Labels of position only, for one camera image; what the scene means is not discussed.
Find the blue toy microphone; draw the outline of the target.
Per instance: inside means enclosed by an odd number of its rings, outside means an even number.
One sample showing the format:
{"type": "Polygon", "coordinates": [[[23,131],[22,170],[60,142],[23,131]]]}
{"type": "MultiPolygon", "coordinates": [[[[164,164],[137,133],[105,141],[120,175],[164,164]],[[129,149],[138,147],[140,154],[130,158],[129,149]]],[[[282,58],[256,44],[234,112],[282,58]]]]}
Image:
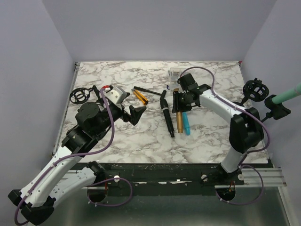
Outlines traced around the blue toy microphone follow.
{"type": "Polygon", "coordinates": [[[183,126],[184,126],[184,130],[185,130],[185,134],[187,136],[189,136],[190,135],[190,124],[189,124],[187,113],[183,112],[182,116],[183,116],[183,126]]]}

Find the black tripod shock-mount stand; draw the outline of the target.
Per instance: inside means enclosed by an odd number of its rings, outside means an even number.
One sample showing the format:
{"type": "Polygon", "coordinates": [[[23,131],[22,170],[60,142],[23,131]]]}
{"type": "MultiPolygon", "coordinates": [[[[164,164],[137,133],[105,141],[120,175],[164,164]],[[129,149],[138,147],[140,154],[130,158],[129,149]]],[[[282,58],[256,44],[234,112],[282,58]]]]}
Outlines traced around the black tripod shock-mount stand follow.
{"type": "Polygon", "coordinates": [[[92,92],[94,92],[97,97],[95,103],[103,106],[104,101],[101,98],[100,90],[95,85],[93,85],[91,88],[81,87],[74,89],[69,95],[69,101],[75,105],[82,105],[90,99],[92,92]]]}

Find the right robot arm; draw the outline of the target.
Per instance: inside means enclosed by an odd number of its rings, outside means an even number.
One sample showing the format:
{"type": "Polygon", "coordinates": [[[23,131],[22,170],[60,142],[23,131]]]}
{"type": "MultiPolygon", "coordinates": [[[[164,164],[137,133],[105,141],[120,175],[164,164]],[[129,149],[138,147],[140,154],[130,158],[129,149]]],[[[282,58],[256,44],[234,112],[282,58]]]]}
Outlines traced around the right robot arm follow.
{"type": "Polygon", "coordinates": [[[173,92],[173,113],[191,111],[192,105],[202,106],[230,125],[230,150],[220,163],[222,170],[216,173],[219,183],[228,184],[233,180],[233,172],[238,169],[247,151],[264,138],[258,111],[253,107],[247,109],[228,101],[214,93],[209,85],[198,85],[190,73],[180,77],[177,83],[181,91],[173,92]]]}

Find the black clip stand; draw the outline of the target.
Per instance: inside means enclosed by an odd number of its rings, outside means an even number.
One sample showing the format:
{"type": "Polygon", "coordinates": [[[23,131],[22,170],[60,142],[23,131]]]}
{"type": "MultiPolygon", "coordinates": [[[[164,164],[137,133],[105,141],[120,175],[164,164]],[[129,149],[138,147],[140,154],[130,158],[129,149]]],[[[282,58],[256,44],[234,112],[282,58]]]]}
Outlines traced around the black clip stand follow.
{"type": "Polygon", "coordinates": [[[267,119],[273,118],[274,120],[279,120],[291,113],[291,110],[284,107],[283,104],[275,104],[272,98],[276,95],[270,95],[264,101],[265,106],[270,109],[270,112],[266,113],[266,116],[261,119],[261,122],[265,122],[267,119]]]}

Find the gold microphone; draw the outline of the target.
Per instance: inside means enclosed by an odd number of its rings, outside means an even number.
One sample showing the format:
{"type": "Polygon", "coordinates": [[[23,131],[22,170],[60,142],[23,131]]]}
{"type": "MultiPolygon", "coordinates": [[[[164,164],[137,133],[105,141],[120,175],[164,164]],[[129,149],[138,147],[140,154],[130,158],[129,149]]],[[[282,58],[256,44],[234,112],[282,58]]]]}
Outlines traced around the gold microphone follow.
{"type": "Polygon", "coordinates": [[[178,111],[175,114],[176,114],[177,131],[178,131],[178,133],[183,133],[182,111],[178,111]]]}

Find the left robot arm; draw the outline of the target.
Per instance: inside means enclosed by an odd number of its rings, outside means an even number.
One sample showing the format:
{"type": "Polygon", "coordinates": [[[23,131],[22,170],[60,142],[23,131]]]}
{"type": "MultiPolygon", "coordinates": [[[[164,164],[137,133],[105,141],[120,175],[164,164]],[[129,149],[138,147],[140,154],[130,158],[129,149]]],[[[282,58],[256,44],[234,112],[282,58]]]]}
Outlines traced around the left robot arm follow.
{"type": "Polygon", "coordinates": [[[76,114],[77,125],[69,130],[45,168],[22,189],[12,190],[8,198],[17,206],[15,224],[18,213],[27,223],[38,226],[45,222],[54,209],[75,191],[89,185],[99,186],[104,182],[105,172],[97,162],[89,163],[79,174],[62,180],[63,176],[84,156],[92,155],[91,150],[111,129],[115,133],[114,122],[122,119],[136,125],[146,110],[145,106],[129,107],[127,113],[122,101],[129,93],[114,87],[112,90],[100,91],[100,105],[96,102],[85,102],[76,114]]]}

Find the green microphone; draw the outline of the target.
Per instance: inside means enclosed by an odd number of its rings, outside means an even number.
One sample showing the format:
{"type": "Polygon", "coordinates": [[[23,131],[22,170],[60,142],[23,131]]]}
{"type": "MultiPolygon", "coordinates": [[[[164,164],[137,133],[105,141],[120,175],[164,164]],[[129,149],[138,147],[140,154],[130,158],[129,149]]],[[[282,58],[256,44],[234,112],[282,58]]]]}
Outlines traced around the green microphone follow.
{"type": "Polygon", "coordinates": [[[274,104],[281,104],[285,101],[288,101],[290,99],[293,99],[297,96],[301,95],[301,83],[297,84],[294,88],[291,88],[275,97],[273,97],[271,100],[274,104]]]}

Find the black round-base shock-mount stand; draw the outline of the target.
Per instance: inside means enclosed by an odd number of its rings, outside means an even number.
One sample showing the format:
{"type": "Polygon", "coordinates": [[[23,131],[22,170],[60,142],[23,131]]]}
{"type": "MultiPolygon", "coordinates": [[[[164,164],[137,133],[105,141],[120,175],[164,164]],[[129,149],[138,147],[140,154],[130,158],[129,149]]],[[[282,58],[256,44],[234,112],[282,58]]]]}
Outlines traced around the black round-base shock-mount stand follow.
{"type": "Polygon", "coordinates": [[[262,80],[255,78],[254,80],[248,80],[243,86],[243,99],[238,102],[238,105],[242,106],[247,100],[255,102],[261,102],[265,100],[269,95],[269,89],[262,83],[262,80]]]}

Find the black microphone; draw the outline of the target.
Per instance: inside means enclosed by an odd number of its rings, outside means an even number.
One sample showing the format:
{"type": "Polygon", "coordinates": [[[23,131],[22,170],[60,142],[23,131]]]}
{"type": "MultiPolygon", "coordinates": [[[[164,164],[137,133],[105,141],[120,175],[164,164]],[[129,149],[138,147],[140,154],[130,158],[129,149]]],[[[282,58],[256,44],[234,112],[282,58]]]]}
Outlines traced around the black microphone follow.
{"type": "Polygon", "coordinates": [[[160,107],[162,109],[162,112],[163,112],[163,115],[164,115],[164,118],[165,118],[167,130],[168,130],[170,136],[174,137],[174,127],[173,127],[173,123],[172,123],[172,120],[171,120],[168,103],[162,97],[160,98],[160,107]]]}

